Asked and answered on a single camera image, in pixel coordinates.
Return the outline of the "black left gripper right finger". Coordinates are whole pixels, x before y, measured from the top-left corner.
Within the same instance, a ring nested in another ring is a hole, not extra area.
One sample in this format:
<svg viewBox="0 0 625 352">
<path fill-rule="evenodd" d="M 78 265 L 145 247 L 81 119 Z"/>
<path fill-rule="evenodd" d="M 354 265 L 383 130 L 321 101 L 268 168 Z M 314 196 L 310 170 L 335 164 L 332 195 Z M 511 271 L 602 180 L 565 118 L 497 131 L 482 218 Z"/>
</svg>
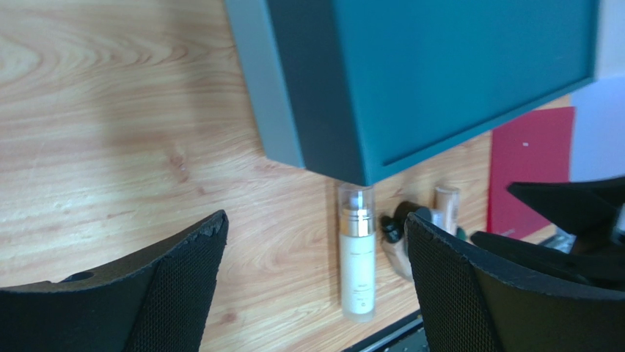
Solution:
<svg viewBox="0 0 625 352">
<path fill-rule="evenodd" d="M 410 214 L 415 290 L 433 351 L 622 351 L 624 285 L 525 268 Z"/>
</svg>

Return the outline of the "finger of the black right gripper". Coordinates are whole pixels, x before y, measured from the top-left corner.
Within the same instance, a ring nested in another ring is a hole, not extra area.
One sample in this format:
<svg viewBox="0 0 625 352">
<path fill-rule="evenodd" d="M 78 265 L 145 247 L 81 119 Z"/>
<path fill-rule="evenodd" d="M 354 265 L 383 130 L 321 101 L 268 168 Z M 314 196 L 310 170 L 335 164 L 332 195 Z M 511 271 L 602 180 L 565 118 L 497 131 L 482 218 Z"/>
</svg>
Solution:
<svg viewBox="0 0 625 352">
<path fill-rule="evenodd" d="M 556 249 L 487 232 L 470 240 L 478 247 L 525 268 L 590 286 L 623 286 L 624 257 L 566 254 Z"/>
<path fill-rule="evenodd" d="M 508 192 L 575 237 L 573 254 L 623 254 L 612 239 L 624 205 L 624 177 L 578 183 L 515 182 Z"/>
</svg>

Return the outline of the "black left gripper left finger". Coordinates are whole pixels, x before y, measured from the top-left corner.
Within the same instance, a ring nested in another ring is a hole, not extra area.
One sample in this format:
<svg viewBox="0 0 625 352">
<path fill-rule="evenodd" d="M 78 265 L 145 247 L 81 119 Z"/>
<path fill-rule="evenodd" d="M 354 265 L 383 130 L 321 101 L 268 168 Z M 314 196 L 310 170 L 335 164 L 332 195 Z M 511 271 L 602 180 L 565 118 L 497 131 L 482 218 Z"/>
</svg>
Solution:
<svg viewBox="0 0 625 352">
<path fill-rule="evenodd" d="M 1 289 L 3 351 L 197 351 L 229 221 L 176 235 L 60 282 Z"/>
</svg>

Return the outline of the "clear small cosmetic bottle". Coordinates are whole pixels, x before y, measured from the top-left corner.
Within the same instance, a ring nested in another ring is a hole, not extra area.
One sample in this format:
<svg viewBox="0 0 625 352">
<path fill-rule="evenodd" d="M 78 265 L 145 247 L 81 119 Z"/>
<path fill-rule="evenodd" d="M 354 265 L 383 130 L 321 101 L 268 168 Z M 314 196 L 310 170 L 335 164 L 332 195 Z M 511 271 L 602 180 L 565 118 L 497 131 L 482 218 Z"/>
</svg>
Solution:
<svg viewBox="0 0 625 352">
<path fill-rule="evenodd" d="M 457 237 L 460 189 L 452 186 L 437 186 L 434 190 L 436 225 Z"/>
</svg>

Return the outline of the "white pump lotion bottle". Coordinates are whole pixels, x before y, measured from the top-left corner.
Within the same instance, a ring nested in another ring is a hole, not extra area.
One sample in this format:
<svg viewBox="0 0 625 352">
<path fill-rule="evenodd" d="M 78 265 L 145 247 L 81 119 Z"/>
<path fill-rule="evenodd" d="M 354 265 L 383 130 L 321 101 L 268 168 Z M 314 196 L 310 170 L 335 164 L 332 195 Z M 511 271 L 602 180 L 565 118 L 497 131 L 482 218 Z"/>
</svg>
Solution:
<svg viewBox="0 0 625 352">
<path fill-rule="evenodd" d="M 349 320 L 366 323 L 375 315 L 376 299 L 374 190 L 343 183 L 337 201 L 341 307 Z"/>
</svg>

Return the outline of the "teal drawer organizer box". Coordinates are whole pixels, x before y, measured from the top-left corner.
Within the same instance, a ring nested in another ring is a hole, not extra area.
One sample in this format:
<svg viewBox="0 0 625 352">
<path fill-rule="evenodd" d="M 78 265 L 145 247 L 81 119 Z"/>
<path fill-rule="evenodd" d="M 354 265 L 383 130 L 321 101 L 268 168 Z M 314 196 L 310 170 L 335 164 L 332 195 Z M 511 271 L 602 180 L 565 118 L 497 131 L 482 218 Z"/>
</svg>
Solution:
<svg viewBox="0 0 625 352">
<path fill-rule="evenodd" d="M 266 156 L 370 186 L 589 84 L 598 1 L 227 1 Z"/>
</svg>

